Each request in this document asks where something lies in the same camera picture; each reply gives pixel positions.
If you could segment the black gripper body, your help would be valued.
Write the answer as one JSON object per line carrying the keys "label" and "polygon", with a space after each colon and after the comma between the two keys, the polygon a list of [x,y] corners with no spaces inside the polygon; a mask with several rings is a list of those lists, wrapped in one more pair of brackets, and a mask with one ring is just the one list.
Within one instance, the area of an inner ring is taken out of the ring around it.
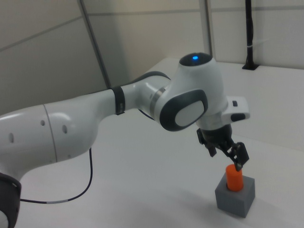
{"label": "black gripper body", "polygon": [[215,130],[203,130],[201,129],[203,138],[206,142],[212,143],[216,146],[231,147],[232,140],[232,127],[230,124],[226,124],[221,128]]}

